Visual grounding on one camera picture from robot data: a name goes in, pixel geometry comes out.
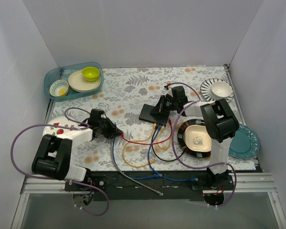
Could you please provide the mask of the black network switch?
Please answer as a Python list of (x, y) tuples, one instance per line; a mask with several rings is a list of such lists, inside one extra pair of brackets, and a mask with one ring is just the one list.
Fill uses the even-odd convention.
[(150, 115), (150, 111), (153, 108), (154, 106), (144, 104), (141, 113), (139, 115), (139, 120), (166, 126), (170, 113), (165, 115), (163, 114)]

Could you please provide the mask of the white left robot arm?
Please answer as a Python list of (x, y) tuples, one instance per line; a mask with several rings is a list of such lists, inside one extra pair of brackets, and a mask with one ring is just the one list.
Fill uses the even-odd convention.
[(40, 142), (33, 160), (32, 172), (56, 180), (75, 180), (75, 185), (82, 191), (88, 190), (92, 179), (86, 175), (88, 169), (71, 164), (72, 151), (99, 135), (107, 139), (121, 136), (120, 130), (103, 110), (92, 109), (89, 118), (83, 122), (66, 117), (76, 125), (60, 126), (48, 124), (49, 127), (66, 129), (58, 134), (45, 134)]

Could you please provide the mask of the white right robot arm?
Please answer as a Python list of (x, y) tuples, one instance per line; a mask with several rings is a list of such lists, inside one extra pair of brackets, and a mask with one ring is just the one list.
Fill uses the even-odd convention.
[(180, 116), (201, 117), (211, 138), (211, 154), (207, 169), (206, 183), (210, 189), (218, 189), (228, 179), (229, 147), (239, 129), (239, 122), (225, 99), (212, 102), (189, 102), (182, 86), (168, 88), (151, 111), (150, 115), (164, 118), (171, 111)]

